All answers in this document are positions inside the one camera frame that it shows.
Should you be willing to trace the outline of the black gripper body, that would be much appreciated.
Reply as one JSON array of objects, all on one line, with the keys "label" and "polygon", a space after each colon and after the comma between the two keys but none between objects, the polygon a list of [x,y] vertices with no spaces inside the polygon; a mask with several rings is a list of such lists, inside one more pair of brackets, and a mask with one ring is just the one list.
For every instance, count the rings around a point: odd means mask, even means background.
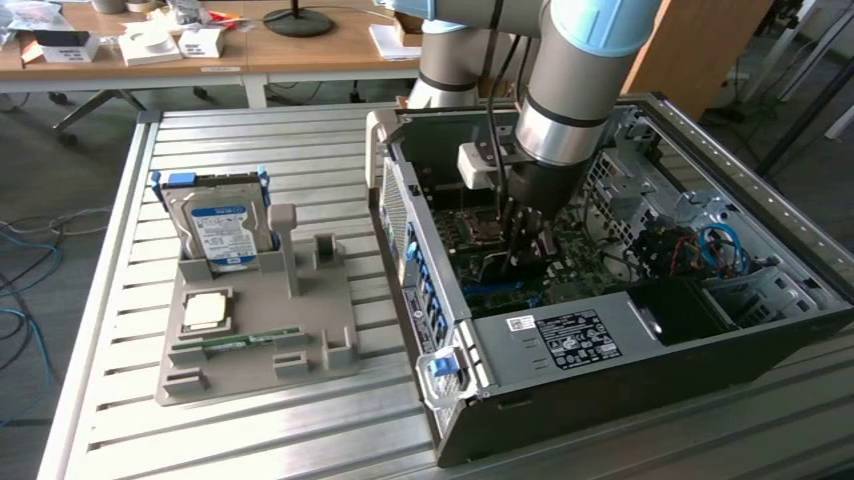
[{"label": "black gripper body", "polygon": [[518,163],[512,167],[508,192],[514,201],[553,221],[582,185],[592,161],[572,165],[544,162]]}]

